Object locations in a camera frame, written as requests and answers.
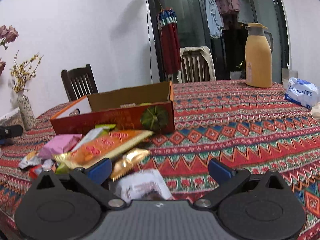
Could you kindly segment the hanging pink garment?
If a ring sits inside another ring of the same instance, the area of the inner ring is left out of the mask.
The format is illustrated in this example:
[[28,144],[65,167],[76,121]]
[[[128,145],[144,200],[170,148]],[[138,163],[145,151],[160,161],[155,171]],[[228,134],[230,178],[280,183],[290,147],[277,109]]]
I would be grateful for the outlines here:
[[220,15],[235,14],[240,11],[239,0],[217,0]]

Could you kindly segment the floral ceramic vase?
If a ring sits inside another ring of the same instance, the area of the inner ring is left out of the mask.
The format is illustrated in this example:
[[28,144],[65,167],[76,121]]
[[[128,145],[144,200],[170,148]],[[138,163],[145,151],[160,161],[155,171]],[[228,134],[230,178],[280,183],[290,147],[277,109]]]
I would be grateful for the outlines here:
[[24,91],[17,93],[17,105],[20,109],[25,130],[28,131],[32,129],[36,125],[36,118],[34,116],[29,98],[24,94]]

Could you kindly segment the wooden chair with cloth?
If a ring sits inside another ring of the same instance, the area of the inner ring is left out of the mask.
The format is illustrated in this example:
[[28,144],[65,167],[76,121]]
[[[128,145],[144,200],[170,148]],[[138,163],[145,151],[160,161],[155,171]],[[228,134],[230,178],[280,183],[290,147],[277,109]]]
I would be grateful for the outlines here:
[[199,51],[184,51],[181,64],[182,83],[210,80],[208,63]]

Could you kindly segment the red hanging tassel ornament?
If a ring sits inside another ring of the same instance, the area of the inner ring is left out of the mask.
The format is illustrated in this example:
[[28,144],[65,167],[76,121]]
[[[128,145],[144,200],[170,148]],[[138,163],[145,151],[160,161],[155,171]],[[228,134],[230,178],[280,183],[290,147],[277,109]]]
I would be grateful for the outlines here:
[[161,9],[157,14],[163,64],[166,76],[176,74],[181,69],[180,41],[177,16],[172,8]]

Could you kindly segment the clear seed storage container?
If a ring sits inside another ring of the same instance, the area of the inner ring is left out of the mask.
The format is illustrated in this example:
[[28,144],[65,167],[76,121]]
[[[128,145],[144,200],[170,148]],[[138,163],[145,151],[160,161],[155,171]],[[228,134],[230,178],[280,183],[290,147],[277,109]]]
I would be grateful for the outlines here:
[[25,127],[24,127],[22,116],[21,116],[20,108],[17,107],[14,110],[10,111],[9,113],[5,114],[4,116],[1,116],[0,125],[1,126],[21,125],[23,131],[25,132]]

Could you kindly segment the beige cloth on chair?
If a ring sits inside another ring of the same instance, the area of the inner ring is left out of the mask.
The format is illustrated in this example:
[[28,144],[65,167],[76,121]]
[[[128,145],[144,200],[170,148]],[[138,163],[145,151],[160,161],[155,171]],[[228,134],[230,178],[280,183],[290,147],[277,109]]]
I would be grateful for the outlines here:
[[[212,58],[210,49],[207,46],[181,48],[180,49],[181,59],[182,59],[182,54],[183,54],[184,51],[199,51],[201,53],[201,55],[204,57],[204,59],[207,61],[207,63],[208,63],[210,81],[216,81],[213,58]],[[174,83],[182,83],[182,80],[181,80],[181,69],[176,74],[174,74],[172,76],[172,80],[173,80]]]

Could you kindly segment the yellow thermos jug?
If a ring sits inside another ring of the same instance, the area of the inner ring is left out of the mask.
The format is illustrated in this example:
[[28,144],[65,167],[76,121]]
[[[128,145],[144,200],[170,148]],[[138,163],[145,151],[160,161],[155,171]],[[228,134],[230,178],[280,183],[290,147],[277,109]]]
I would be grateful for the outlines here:
[[257,88],[272,86],[273,36],[261,23],[246,26],[245,45],[246,84]]

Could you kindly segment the patterned red tablecloth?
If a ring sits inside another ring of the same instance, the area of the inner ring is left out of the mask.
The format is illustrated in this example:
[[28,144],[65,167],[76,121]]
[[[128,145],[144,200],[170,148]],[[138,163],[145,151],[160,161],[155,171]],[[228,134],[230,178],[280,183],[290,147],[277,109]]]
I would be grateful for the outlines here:
[[[156,169],[172,200],[132,200],[108,210],[68,174],[31,179],[18,168],[54,135],[40,116],[1,156],[1,239],[319,239],[319,122],[285,99],[282,85],[173,84],[172,133],[155,133],[134,173]],[[218,187],[211,159],[251,176],[217,209],[194,202]]]

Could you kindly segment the orange long snack packet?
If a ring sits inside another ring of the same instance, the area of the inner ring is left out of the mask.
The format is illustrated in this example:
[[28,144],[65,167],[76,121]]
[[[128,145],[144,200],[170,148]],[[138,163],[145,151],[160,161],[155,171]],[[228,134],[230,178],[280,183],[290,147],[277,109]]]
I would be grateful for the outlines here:
[[77,167],[89,168],[104,158],[117,159],[121,154],[153,135],[148,130],[111,131],[82,144],[74,151],[53,156],[58,163],[64,163],[71,170]]

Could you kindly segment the dark sliding glass door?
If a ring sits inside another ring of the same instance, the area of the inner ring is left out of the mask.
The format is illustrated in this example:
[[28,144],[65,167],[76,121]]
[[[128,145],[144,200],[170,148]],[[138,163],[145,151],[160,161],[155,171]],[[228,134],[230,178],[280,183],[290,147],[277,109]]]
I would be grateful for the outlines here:
[[161,81],[244,79],[249,25],[264,28],[272,55],[272,81],[289,62],[281,0],[146,0]]

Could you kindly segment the small red silver packet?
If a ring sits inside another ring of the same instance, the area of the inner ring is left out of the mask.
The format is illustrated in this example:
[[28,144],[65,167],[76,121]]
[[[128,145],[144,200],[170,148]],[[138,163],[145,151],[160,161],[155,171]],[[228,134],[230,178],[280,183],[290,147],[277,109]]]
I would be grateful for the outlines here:
[[18,164],[18,167],[27,171],[31,179],[36,179],[43,171],[50,171],[54,162],[52,159],[42,159],[36,151],[28,153]]

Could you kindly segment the yellow flower branches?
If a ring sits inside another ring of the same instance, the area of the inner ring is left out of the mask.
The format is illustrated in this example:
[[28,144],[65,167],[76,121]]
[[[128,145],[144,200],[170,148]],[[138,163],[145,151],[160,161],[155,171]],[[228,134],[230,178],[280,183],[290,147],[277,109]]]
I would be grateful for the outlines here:
[[14,56],[14,62],[10,68],[12,78],[12,89],[15,93],[28,91],[26,85],[36,77],[37,69],[41,64],[43,55],[34,54],[30,59],[18,62],[19,51]]

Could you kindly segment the gold foil snack packet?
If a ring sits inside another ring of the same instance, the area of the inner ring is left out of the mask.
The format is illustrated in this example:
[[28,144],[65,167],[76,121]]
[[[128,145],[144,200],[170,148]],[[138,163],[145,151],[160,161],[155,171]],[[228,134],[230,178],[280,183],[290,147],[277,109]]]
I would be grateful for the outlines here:
[[118,159],[112,168],[110,179],[116,181],[129,173],[135,165],[150,155],[147,149],[134,148]]

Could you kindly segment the white printed snack packet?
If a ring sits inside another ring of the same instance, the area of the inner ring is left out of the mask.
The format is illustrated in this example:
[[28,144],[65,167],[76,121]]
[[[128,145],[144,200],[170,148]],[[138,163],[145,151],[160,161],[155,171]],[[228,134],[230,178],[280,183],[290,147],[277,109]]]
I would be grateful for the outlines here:
[[152,200],[154,198],[173,199],[162,175],[156,169],[141,170],[127,175],[110,183],[110,190],[126,203],[132,200]]

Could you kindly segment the pink snack packet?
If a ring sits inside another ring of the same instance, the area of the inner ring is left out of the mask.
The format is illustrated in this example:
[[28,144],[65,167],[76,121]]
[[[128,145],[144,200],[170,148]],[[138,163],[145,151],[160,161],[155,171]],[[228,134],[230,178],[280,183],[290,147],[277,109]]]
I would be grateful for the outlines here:
[[52,159],[54,155],[60,155],[70,151],[82,138],[82,134],[61,134],[53,137],[39,151],[42,159]]

